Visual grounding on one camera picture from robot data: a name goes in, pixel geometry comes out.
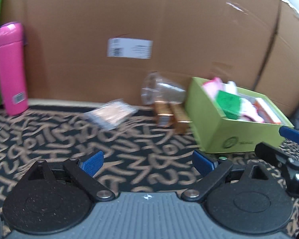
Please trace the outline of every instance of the black disc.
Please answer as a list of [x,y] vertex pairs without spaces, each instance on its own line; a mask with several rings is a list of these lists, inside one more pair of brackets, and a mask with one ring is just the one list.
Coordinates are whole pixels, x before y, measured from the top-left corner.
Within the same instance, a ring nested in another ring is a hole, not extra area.
[[209,214],[222,226],[240,233],[265,234],[284,227],[292,202],[279,186],[263,180],[226,183],[207,197]]
[[32,180],[13,190],[4,201],[2,212],[13,229],[42,235],[78,224],[90,207],[88,196],[76,187],[57,181]]

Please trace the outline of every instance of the clear plastic cup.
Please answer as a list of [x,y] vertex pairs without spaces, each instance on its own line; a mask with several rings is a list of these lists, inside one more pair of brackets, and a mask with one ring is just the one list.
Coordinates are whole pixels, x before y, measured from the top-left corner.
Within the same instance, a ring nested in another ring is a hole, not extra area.
[[154,102],[180,104],[186,97],[186,91],[181,85],[160,76],[158,72],[152,72],[145,78],[141,93],[145,105]]

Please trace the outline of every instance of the qr code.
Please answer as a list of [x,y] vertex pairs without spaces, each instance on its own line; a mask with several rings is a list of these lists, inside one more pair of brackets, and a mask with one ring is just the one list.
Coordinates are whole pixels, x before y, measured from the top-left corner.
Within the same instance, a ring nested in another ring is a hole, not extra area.
[[22,92],[22,93],[19,93],[19,94],[13,96],[13,103],[18,104],[18,103],[24,101],[25,99],[26,99],[25,93]]
[[123,55],[123,48],[113,48],[112,57],[121,57]]

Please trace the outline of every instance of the clear plastic packet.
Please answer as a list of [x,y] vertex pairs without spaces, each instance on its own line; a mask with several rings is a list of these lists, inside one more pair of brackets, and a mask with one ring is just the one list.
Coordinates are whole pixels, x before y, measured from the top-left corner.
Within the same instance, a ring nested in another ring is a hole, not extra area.
[[103,106],[90,112],[85,112],[93,123],[101,126],[106,130],[116,128],[129,116],[137,112],[137,109],[120,100],[110,101]]

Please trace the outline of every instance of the white crosshair mark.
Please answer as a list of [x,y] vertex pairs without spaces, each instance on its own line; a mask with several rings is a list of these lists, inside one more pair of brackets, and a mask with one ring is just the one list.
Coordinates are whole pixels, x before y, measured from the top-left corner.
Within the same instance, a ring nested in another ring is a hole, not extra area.
[[149,195],[149,194],[146,194],[145,196],[143,196],[144,199],[146,200],[149,200],[151,199],[153,196]]

